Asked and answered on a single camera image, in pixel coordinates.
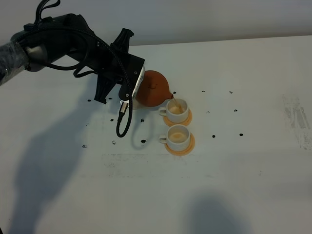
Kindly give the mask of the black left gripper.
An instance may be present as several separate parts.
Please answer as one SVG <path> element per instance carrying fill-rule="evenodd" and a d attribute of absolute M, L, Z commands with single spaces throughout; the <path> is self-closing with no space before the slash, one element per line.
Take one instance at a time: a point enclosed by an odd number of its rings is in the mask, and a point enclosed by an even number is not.
<path fill-rule="evenodd" d="M 107 48 L 100 42 L 90 43 L 90 68 L 97 73 L 94 100 L 106 104 L 106 97 L 115 85 L 126 80 L 129 91 L 133 90 L 129 76 L 140 72 L 145 59 L 129 54 L 130 38 L 134 33 L 123 28 L 115 41 Z"/>

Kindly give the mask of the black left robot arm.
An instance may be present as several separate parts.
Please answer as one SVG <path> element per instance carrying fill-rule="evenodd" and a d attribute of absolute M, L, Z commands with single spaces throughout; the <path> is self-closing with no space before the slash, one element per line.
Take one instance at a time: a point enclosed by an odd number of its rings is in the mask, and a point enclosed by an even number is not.
<path fill-rule="evenodd" d="M 145 60 L 129 54 L 133 32 L 122 29 L 107 44 L 89 28 L 81 15 L 47 17 L 27 24 L 0 48 L 0 83 L 23 70 L 37 72 L 44 67 L 73 71 L 76 78 L 97 75 L 95 100 L 106 103 L 115 85 L 121 85 L 119 98 L 135 97 L 144 79 Z"/>

